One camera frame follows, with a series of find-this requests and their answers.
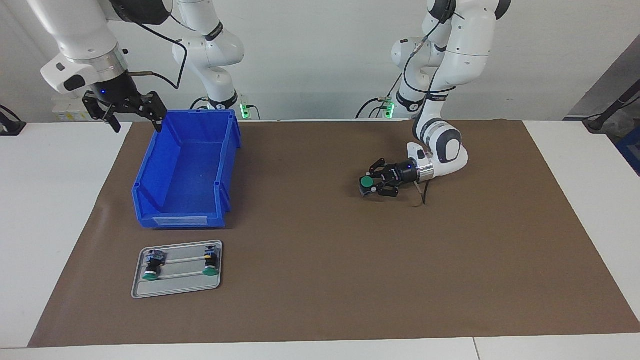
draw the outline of gray tray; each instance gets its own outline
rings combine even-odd
[[[207,246],[219,249],[217,276],[206,276],[204,269],[204,252]],[[166,263],[161,267],[158,279],[148,281],[142,279],[147,264],[145,256],[150,250],[160,250],[166,253]],[[131,296],[134,299],[189,293],[192,291],[211,290],[220,285],[222,277],[222,241],[211,240],[199,243],[185,243],[142,249],[138,256],[138,267],[133,280]]]

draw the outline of blue storage bin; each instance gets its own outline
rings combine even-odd
[[[616,145],[620,154],[640,176],[640,127],[630,132]]]
[[[232,110],[172,110],[133,186],[143,227],[223,227],[241,135]]]

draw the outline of green cap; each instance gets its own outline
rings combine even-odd
[[[220,274],[220,272],[216,268],[206,268],[202,270],[202,273],[205,274],[206,276],[216,276]]]
[[[153,280],[158,280],[158,275],[157,274],[145,274],[142,278],[144,280],[153,281]]]
[[[373,179],[371,179],[371,177],[369,176],[365,176],[360,179],[360,184],[365,188],[370,188],[373,186]]]

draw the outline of small part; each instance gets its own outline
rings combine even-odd
[[[166,262],[166,253],[160,250],[150,250],[145,257],[145,262],[147,263],[147,268],[142,278],[149,281],[157,280],[158,274],[160,274],[160,267]]]
[[[215,246],[207,246],[204,252],[204,270],[202,273],[206,276],[217,276],[220,274],[218,248]]]

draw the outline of brown paper mat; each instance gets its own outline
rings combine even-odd
[[[455,122],[467,168],[397,199],[358,192],[403,123],[243,124],[228,228],[151,231],[134,124],[30,347],[640,332],[521,122]],[[131,298],[139,251],[221,239],[217,290]]]

